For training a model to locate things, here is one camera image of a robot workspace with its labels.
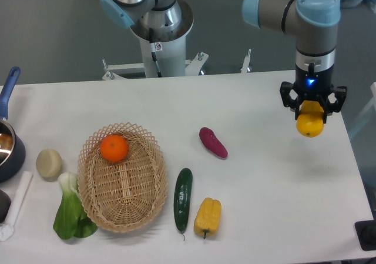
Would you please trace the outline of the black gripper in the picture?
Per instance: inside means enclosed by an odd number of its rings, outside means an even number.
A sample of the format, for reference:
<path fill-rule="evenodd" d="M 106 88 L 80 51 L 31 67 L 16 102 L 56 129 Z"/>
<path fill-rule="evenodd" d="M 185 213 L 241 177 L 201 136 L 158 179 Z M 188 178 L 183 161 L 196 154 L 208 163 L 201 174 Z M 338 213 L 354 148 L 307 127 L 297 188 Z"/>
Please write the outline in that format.
<path fill-rule="evenodd" d="M 323 122 L 327 123 L 327 117 L 333 113 L 339 113 L 347 98 L 347 87 L 332 85 L 332 75 L 334 66 L 323 71 L 316 71 L 313 63 L 307 69 L 301 69 L 296 65 L 295 82 L 283 81 L 280 86 L 280 95 L 283 105 L 294 112 L 295 120 L 300 115 L 300 106 L 303 98 L 314 100 L 317 95 L 321 95 L 323 108 Z M 296 97 L 291 97 L 291 91 L 296 93 Z"/>

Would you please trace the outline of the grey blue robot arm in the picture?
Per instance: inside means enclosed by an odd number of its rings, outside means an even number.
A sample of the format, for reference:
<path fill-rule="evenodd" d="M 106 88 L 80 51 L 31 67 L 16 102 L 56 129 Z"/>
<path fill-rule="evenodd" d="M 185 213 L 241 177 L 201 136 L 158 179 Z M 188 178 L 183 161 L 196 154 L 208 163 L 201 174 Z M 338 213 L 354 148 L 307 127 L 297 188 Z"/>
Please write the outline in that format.
<path fill-rule="evenodd" d="M 186 35 L 193 13 L 184 0 L 100 0 L 105 14 L 139 39 L 148 78 L 186 76 Z M 296 79 L 283 82 L 283 105 L 296 116 L 316 101 L 323 118 L 339 112 L 347 96 L 332 74 L 340 21 L 340 0 L 243 0 L 246 23 L 296 38 Z"/>

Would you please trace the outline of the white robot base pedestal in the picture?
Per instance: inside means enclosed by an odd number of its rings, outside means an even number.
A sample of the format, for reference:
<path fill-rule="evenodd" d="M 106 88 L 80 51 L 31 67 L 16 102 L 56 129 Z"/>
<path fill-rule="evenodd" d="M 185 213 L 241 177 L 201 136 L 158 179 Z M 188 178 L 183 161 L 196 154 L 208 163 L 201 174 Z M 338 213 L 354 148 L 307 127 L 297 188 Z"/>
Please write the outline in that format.
<path fill-rule="evenodd" d="M 144 72 L 147 78 L 204 75 L 209 55 L 200 51 L 186 59 L 186 36 L 193 27 L 193 12 L 184 0 L 164 11 L 149 11 L 133 21 L 113 0 L 100 0 L 107 16 L 119 27 L 130 29 L 139 40 L 142 64 L 109 65 L 107 76 Z"/>

